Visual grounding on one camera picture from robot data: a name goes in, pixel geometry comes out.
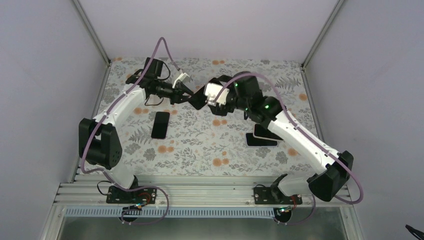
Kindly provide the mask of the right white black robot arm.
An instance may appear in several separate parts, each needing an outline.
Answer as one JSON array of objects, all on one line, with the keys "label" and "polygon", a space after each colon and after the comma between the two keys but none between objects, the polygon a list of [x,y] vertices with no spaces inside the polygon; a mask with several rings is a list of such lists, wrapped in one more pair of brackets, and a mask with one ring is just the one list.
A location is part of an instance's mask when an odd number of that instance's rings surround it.
[{"label": "right white black robot arm", "polygon": [[303,158],[312,170],[301,175],[283,174],[271,185],[271,198],[278,204],[290,196],[313,194],[330,202],[350,179],[353,156],[328,146],[306,129],[283,104],[282,98],[263,94],[258,73],[239,72],[210,80],[203,91],[213,114],[224,116],[235,109],[245,118],[282,138]]}]

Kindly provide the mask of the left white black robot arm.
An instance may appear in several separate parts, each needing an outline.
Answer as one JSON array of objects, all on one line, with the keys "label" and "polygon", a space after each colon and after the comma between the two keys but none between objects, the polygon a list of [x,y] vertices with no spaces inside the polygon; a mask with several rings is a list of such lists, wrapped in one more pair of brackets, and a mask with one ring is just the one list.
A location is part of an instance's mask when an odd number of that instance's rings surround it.
[{"label": "left white black robot arm", "polygon": [[140,190],[135,175],[120,162],[123,149],[118,130],[132,111],[151,95],[180,104],[194,94],[183,83],[190,77],[186,72],[179,69],[176,79],[170,83],[161,78],[163,66],[163,61],[147,58],[144,67],[127,78],[122,92],[104,111],[92,119],[83,118],[78,125],[80,170],[84,174],[104,174],[128,203],[139,197]]}]

